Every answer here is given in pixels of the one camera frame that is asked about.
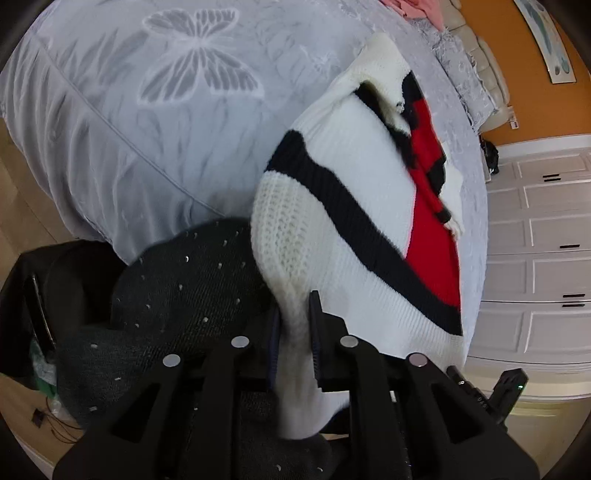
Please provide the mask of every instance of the pillow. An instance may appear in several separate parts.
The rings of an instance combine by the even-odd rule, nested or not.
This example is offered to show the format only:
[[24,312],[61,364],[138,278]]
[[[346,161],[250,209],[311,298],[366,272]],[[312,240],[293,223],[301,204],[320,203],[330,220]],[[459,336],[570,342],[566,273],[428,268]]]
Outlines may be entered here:
[[455,87],[475,132],[498,109],[476,71],[476,62],[462,41],[449,31],[440,32],[428,20],[412,21],[427,40],[433,54]]

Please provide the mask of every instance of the painting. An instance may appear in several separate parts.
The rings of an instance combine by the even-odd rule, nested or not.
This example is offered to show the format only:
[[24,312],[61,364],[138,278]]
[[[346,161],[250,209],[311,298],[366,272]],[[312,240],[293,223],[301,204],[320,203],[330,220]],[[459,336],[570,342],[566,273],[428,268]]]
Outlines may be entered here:
[[537,0],[513,0],[540,47],[552,83],[576,82],[562,39],[544,6]]

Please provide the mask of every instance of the bedspread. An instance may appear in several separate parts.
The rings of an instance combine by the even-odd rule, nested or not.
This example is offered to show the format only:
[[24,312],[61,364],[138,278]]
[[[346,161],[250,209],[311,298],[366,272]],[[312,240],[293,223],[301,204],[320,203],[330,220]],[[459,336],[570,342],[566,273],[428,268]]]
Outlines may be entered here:
[[376,0],[56,0],[0,74],[0,111],[77,236],[126,262],[220,216],[248,216],[275,147],[375,32],[415,72],[462,172],[463,327],[485,273],[478,139],[413,27]]

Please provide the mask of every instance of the bed sheet seam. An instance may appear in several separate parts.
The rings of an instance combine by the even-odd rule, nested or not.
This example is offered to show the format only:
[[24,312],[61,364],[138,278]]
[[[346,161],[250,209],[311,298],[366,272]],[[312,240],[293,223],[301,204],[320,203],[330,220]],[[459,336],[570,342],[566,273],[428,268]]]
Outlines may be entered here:
[[46,57],[49,60],[50,65],[57,71],[59,72],[61,78],[66,82],[66,84],[76,93],[76,95],[85,103],[85,105],[90,109],[90,111],[92,111],[123,143],[125,143],[131,150],[133,150],[144,162],[146,162],[148,165],[150,165],[156,172],[158,172],[160,175],[162,175],[166,180],[168,180],[168,182],[170,182],[177,190],[181,191],[182,193],[184,193],[187,197],[191,198],[191,200],[193,200],[194,202],[198,203],[199,205],[203,206],[204,208],[206,208],[207,210],[215,213],[216,215],[219,215],[220,217],[225,217],[225,215],[218,211],[216,208],[212,207],[211,205],[208,205],[206,202],[199,200],[197,198],[195,198],[193,195],[191,195],[185,188],[181,187],[177,182],[175,182],[173,179],[171,179],[168,175],[165,174],[165,172],[163,172],[159,167],[157,167],[154,162],[152,162],[151,160],[148,159],[148,157],[146,155],[144,155],[144,153],[138,148],[136,147],[129,139],[127,139],[123,133],[121,133],[112,123],[110,123],[99,111],[96,110],[96,108],[94,108],[86,99],[86,97],[82,94],[82,92],[75,86],[72,84],[72,82],[66,77],[66,75],[57,67],[57,65],[55,64],[55,62],[53,61],[53,59],[51,58],[51,55],[49,55],[49,52],[47,51],[47,49],[45,48],[45,45],[43,44],[42,41],[40,41],[40,39],[37,37],[37,35],[33,32],[31,32],[31,36],[35,38],[35,41],[39,44],[40,49],[43,51],[43,53],[46,55]]

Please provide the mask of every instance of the sweater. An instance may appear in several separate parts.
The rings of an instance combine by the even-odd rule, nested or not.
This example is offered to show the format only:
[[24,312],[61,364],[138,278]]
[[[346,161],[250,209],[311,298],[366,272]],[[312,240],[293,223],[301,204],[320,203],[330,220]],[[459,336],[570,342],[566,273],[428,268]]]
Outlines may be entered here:
[[280,306],[280,434],[317,433],[348,403],[314,379],[307,299],[380,352],[463,362],[457,201],[421,90],[376,34],[278,146],[251,220],[254,257]]

